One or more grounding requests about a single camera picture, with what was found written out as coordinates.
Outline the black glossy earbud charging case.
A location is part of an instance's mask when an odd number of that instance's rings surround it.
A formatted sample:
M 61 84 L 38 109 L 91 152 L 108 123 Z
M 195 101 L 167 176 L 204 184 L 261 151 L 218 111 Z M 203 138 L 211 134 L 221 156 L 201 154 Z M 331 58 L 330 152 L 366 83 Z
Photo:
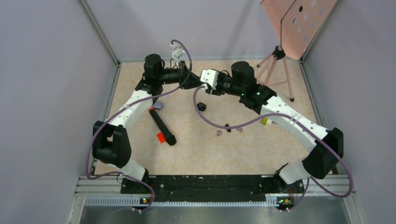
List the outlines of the black glossy earbud charging case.
M 202 102 L 198 102 L 197 103 L 197 108 L 199 111 L 204 112 L 207 109 L 207 105 L 202 103 Z

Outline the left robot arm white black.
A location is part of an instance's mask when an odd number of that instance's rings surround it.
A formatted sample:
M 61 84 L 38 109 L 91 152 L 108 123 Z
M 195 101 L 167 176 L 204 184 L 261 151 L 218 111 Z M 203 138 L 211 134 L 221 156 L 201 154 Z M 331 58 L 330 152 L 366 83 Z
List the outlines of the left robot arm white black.
M 97 121 L 93 126 L 91 143 L 92 157 L 117 168 L 117 173 L 132 180 L 132 187 L 139 193 L 149 189 L 150 181 L 144 177 L 146 169 L 132 158 L 128 131 L 144 112 L 165 96 L 165 84 L 178 84 L 179 89 L 200 85 L 192 66 L 180 61 L 174 68 L 166 68 L 158 54 L 146 56 L 144 72 L 126 103 L 106 121 Z

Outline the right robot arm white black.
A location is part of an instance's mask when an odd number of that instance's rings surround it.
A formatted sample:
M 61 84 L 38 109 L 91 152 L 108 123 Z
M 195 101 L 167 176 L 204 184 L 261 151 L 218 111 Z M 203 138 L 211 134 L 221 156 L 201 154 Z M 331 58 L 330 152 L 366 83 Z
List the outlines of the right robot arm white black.
M 200 80 L 206 93 L 239 97 L 245 107 L 259 115 L 267 115 L 308 152 L 306 157 L 281 168 L 279 176 L 274 179 L 275 189 L 287 192 L 294 182 L 307 177 L 324 179 L 339 162 L 334 154 L 343 156 L 343 132 L 338 128 L 327 129 L 298 113 L 274 90 L 257 82 L 254 69 L 248 62 L 232 64 L 231 72 L 229 75 L 213 69 L 202 71 Z

